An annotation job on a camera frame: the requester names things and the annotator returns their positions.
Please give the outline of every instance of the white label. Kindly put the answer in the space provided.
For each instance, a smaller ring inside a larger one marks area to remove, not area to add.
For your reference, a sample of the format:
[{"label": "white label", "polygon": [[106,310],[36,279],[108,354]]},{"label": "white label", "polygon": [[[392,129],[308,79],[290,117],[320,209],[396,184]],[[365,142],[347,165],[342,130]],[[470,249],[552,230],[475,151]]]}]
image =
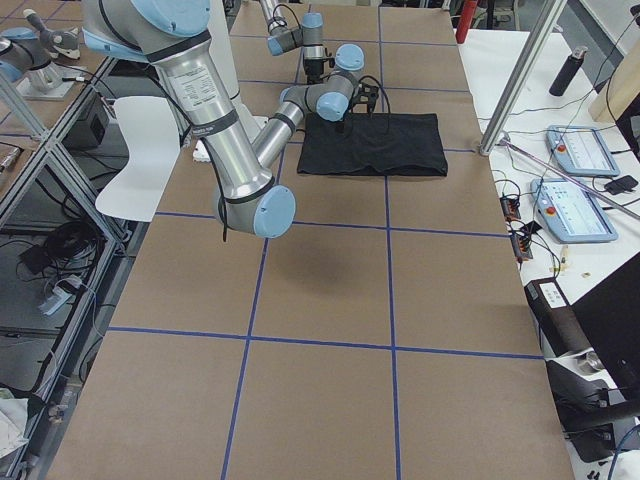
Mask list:
[{"label": "white label", "polygon": [[542,294],[551,308],[567,306],[555,283],[541,283],[540,290],[542,290]]},{"label": "white label", "polygon": [[177,77],[171,77],[169,80],[185,110],[197,110],[204,105],[213,103],[218,97],[216,84],[204,66]]}]

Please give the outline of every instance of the black monitor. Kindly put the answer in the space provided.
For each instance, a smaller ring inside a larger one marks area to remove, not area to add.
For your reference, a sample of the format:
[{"label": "black monitor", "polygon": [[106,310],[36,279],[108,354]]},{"label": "black monitor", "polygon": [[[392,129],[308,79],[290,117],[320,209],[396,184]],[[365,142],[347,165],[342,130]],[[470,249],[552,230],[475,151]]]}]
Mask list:
[{"label": "black monitor", "polygon": [[589,343],[627,400],[640,398],[640,253],[573,304]]}]

